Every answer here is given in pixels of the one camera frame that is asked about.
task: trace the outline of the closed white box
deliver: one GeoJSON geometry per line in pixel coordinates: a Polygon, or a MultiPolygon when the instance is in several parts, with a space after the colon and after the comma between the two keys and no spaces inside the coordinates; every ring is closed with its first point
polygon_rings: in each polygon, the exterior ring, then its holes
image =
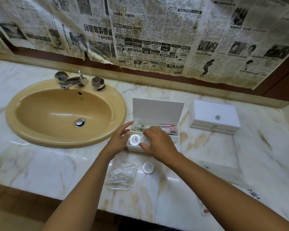
{"type": "MultiPolygon", "coordinates": [[[[170,124],[177,125],[178,132],[176,136],[171,136],[172,141],[178,151],[180,151],[180,128],[179,121],[183,110],[183,102],[174,102],[167,100],[153,100],[133,97],[133,120],[141,124],[170,124]]],[[[131,135],[138,134],[140,137],[142,132],[131,131],[131,135]]],[[[140,146],[134,146],[127,142],[129,151],[145,152],[140,146]]]]}
{"type": "Polygon", "coordinates": [[[198,99],[190,105],[189,126],[232,135],[241,128],[233,105],[198,99]]]}

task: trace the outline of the sink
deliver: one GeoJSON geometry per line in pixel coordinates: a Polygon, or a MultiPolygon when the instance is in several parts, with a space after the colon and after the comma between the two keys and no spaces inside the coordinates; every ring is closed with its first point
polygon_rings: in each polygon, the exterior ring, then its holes
{"type": "Polygon", "coordinates": [[[54,80],[35,83],[16,94],[5,112],[22,139],[46,147],[85,147],[109,138],[126,120],[127,108],[113,87],[63,90],[54,80]]]}

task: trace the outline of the person's right hand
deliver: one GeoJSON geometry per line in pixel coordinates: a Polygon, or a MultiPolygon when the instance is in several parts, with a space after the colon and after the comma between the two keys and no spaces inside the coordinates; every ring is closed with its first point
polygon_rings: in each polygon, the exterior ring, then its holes
{"type": "Polygon", "coordinates": [[[158,161],[165,163],[167,159],[172,159],[178,154],[170,136],[159,126],[151,126],[149,129],[145,129],[143,134],[150,139],[151,143],[150,146],[139,143],[139,146],[158,161]]]}

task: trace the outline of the hand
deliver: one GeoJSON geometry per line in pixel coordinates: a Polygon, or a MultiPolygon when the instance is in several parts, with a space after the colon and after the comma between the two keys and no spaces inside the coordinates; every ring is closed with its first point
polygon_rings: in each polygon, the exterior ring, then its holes
{"type": "Polygon", "coordinates": [[[178,154],[170,136],[159,126],[151,126],[149,129],[145,129],[143,134],[150,139],[151,143],[150,146],[139,143],[139,146],[158,161],[165,163],[167,159],[173,159],[178,154]]]}
{"type": "Polygon", "coordinates": [[[131,135],[130,129],[125,129],[128,126],[133,124],[133,121],[128,122],[121,126],[110,138],[106,146],[103,148],[101,152],[105,152],[109,154],[110,158],[113,159],[115,155],[120,153],[123,148],[126,146],[127,140],[131,135]]]}

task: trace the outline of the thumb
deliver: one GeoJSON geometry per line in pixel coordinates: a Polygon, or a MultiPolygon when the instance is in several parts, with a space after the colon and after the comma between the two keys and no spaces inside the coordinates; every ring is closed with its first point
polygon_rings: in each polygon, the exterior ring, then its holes
{"type": "Polygon", "coordinates": [[[126,132],[125,135],[122,137],[125,143],[127,142],[127,140],[128,140],[128,138],[130,137],[130,135],[131,135],[131,132],[128,131],[128,132],[126,132]]]}
{"type": "Polygon", "coordinates": [[[138,145],[141,146],[141,148],[147,153],[150,153],[150,146],[146,145],[145,143],[139,143],[138,145]]]}

